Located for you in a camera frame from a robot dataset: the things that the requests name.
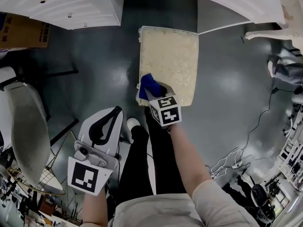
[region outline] blue cloth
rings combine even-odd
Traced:
[[[161,97],[161,86],[152,78],[150,73],[141,77],[141,86],[139,92],[139,98],[148,101],[144,88],[149,90],[154,97]]]

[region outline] person's right arm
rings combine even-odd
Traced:
[[[170,136],[185,190],[207,227],[259,227],[254,218],[212,180],[184,131],[173,125]]]

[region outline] shirt sleeve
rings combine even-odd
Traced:
[[[259,227],[255,219],[213,180],[197,186],[192,199],[207,227]]]

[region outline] person's left arm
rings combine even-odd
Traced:
[[[107,227],[107,203],[104,188],[98,196],[85,194],[82,209],[83,225],[95,224],[100,227]]]

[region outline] white shoe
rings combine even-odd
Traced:
[[[273,78],[274,74],[273,74],[273,62],[272,61],[268,61],[267,68],[268,68],[270,76]]]
[[[132,128],[134,127],[134,126],[140,126],[140,123],[139,123],[139,121],[138,120],[136,120],[135,118],[129,118],[128,120],[127,120],[127,127],[128,127],[128,129],[130,130],[130,131],[132,131]]]

